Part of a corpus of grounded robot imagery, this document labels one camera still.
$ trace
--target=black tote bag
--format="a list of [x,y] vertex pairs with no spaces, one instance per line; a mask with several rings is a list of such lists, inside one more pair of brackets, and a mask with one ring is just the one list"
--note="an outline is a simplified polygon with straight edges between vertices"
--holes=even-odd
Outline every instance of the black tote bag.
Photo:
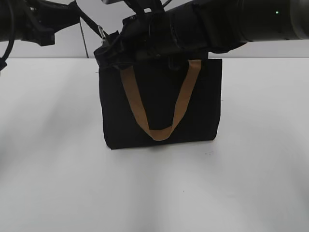
[[123,71],[99,71],[104,137],[109,148],[209,141],[221,108],[222,60],[189,60],[177,71],[166,59]]

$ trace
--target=strap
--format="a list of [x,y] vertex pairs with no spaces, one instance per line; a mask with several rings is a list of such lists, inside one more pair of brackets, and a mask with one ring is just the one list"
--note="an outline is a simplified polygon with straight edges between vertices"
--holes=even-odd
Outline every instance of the strap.
[[163,130],[151,130],[147,120],[147,115],[140,98],[140,91],[136,82],[133,66],[120,71],[122,84],[124,86],[126,97],[130,103],[132,113],[138,125],[155,141],[168,139],[184,117],[190,98],[197,82],[198,75],[202,68],[201,60],[190,60],[187,76],[181,87],[178,99],[175,105],[173,125]]
[[76,1],[71,2],[69,5],[69,8],[73,11],[75,11],[80,18],[83,19],[83,21],[99,36],[101,37],[100,31],[98,29],[98,24],[96,24],[91,18],[89,18],[88,15],[86,15],[82,9],[77,5]]

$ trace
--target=metal clip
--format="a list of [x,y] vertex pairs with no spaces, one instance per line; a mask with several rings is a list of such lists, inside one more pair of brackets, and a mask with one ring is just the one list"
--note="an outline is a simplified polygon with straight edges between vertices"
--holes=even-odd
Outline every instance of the metal clip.
[[100,35],[101,35],[101,37],[102,37],[102,45],[109,46],[110,43],[109,43],[109,41],[107,40],[107,35],[106,35],[105,31],[103,30],[103,27],[101,27],[100,25],[98,25],[98,30],[99,30]]

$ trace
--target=brown handle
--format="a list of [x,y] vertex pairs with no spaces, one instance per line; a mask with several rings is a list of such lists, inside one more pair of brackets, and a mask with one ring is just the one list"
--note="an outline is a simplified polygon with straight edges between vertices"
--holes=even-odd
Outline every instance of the brown handle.
[[121,71],[121,80],[124,86],[126,97],[130,103],[132,113],[138,125],[155,141],[168,139],[184,117],[192,91],[197,82],[198,75],[202,68],[201,60],[190,60],[189,69],[175,105],[173,125],[163,130],[151,130],[147,120],[145,108],[140,98],[140,91],[136,82],[133,66]]

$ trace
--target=black fabric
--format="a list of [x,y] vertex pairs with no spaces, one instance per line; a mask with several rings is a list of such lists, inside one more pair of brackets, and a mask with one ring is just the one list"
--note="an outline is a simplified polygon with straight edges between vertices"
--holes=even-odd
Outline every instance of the black fabric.
[[[150,129],[161,130],[171,126],[188,63],[178,71],[171,71],[166,60],[156,60],[138,64],[134,70]],[[104,136],[109,148],[207,141],[216,137],[221,111],[221,59],[202,62],[184,118],[171,137],[161,142],[154,141],[136,123],[120,72],[110,68],[100,69],[99,74]]]

